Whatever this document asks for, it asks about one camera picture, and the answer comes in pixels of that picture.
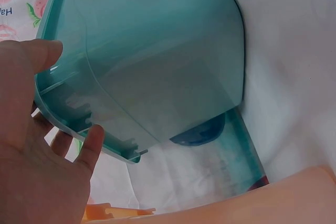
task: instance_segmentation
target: orange plastic object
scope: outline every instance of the orange plastic object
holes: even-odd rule
[[[91,220],[108,220],[114,218],[126,218],[152,215],[155,208],[148,210],[128,209],[111,207],[109,203],[98,205],[87,205],[82,219],[82,223]]]

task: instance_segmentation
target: hand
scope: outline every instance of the hand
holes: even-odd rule
[[[104,131],[93,126],[72,163],[64,158],[72,137],[59,131],[49,147],[53,126],[31,116],[34,74],[61,53],[58,41],[0,42],[0,223],[81,222]]]

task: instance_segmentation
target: green leaf print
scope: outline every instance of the green leaf print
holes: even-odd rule
[[[41,19],[40,19],[40,18],[37,19],[37,20],[35,20],[34,23],[33,23],[34,28],[35,28],[35,27],[38,27],[38,25],[40,24],[40,22],[41,22]]]
[[[26,5],[27,5],[27,8],[28,8],[28,14],[32,18],[32,20],[34,21],[33,26],[37,27],[40,24],[41,19],[36,16],[34,8],[32,7],[32,5],[30,3],[26,3]]]
[[[78,140],[78,139],[75,139],[75,140],[76,140],[76,143],[77,143],[78,153],[80,153],[80,150],[82,149],[82,146],[83,146],[83,142],[81,140]]]

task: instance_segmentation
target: white fabric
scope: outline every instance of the white fabric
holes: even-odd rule
[[[0,11],[0,39],[2,33],[18,40],[35,37],[37,28],[26,5],[35,1],[0,3],[2,9],[12,8],[12,14]],[[267,174],[278,180],[321,162],[336,168],[336,0],[238,1],[247,31],[243,116]],[[220,190],[223,176],[218,170],[197,162],[179,170],[169,156],[174,148],[166,142],[131,167],[102,154],[92,178],[94,201],[175,210],[230,196],[228,187]],[[197,151],[183,151],[179,158],[199,160]],[[73,143],[68,158],[76,155]]]

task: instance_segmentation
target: teal plastic container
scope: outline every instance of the teal plastic container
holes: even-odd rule
[[[64,43],[36,75],[43,115],[82,140],[100,124],[104,151],[129,163],[242,100],[235,0],[49,0],[37,37]]]

